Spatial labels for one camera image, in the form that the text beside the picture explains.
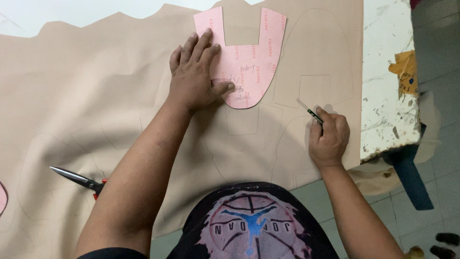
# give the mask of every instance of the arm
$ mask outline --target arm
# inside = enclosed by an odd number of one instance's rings
[[[324,121],[310,128],[309,153],[331,199],[340,238],[350,258],[403,258],[393,236],[362,196],[342,165],[350,128],[342,115],[321,108]]]
[[[193,33],[184,48],[172,53],[169,96],[110,175],[80,235],[76,256],[106,247],[149,256],[153,223],[194,111],[234,87],[230,82],[211,84],[209,66],[220,51],[219,45],[207,47],[211,38],[210,29],[199,40]]]

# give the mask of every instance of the scissors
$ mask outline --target scissors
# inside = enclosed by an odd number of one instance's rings
[[[98,200],[98,196],[101,193],[102,188],[104,188],[105,183],[107,182],[107,178],[102,179],[102,183],[98,183],[98,182],[95,182],[89,178],[86,178],[84,176],[81,176],[69,170],[65,170],[59,167],[55,167],[55,166],[50,166],[50,168],[53,169],[53,171],[55,171],[56,173],[62,175],[63,177],[73,182],[76,182],[77,184],[81,186],[84,186],[88,189],[95,191],[96,193],[92,195],[95,200]]]

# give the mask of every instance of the hand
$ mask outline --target hand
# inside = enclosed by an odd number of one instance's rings
[[[314,120],[310,127],[310,157],[320,171],[331,166],[342,166],[342,156],[350,138],[345,116],[329,114],[321,107],[316,109],[316,114],[323,124],[321,129],[321,125]]]
[[[232,82],[211,83],[209,67],[220,51],[219,44],[209,47],[212,37],[211,29],[207,29],[200,39],[193,33],[183,48],[179,45],[171,54],[172,79],[166,102],[194,112],[235,87]]]

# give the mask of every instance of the basketball graphic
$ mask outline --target basketball graphic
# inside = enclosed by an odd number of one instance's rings
[[[303,258],[311,249],[298,238],[304,228],[293,206],[269,193],[240,191],[219,199],[198,243],[211,258]]]

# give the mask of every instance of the white table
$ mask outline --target white table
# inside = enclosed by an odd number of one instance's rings
[[[0,34],[32,37],[50,21],[86,26],[116,12],[135,18],[163,3],[207,10],[215,0],[15,0],[0,2]],[[260,0],[248,0],[250,4]],[[397,75],[388,71],[394,54],[413,50],[409,0],[364,0],[361,160],[420,140],[418,102],[399,98]]]

